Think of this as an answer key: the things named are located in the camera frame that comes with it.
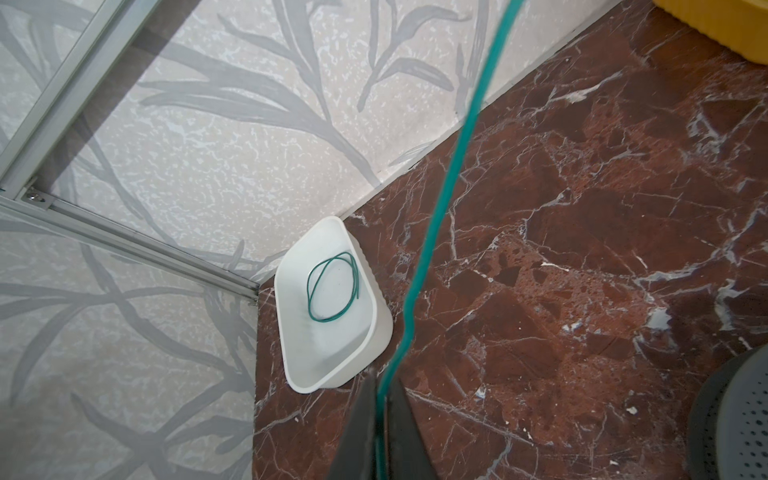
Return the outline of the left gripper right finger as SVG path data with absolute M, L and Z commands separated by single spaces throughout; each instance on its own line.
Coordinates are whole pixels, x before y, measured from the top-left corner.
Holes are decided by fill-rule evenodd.
M 385 452 L 388 479 L 438 479 L 400 380 L 387 395 Z

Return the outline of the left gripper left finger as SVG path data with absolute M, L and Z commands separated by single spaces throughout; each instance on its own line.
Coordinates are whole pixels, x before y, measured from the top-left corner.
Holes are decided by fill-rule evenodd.
M 375 474 L 376 373 L 363 373 L 358 396 L 348 415 L 327 479 L 371 480 Z

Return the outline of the grey perforated spool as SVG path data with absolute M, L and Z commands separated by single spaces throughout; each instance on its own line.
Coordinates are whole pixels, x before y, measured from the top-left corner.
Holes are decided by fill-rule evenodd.
M 767 477 L 767 347 L 745 352 L 702 386 L 688 417 L 692 479 Z

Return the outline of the white plastic bin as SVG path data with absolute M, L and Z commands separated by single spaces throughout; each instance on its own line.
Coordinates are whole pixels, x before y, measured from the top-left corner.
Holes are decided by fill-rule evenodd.
M 342 386 L 390 344 L 392 313 L 359 242 L 336 216 L 288 250 L 274 293 L 285 376 L 300 394 Z

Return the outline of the yellow plastic bin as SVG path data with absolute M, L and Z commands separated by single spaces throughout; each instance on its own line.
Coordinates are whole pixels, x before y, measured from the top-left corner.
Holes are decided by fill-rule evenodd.
M 767 64 L 765 0 L 653 0 L 653 3 L 746 60 Z

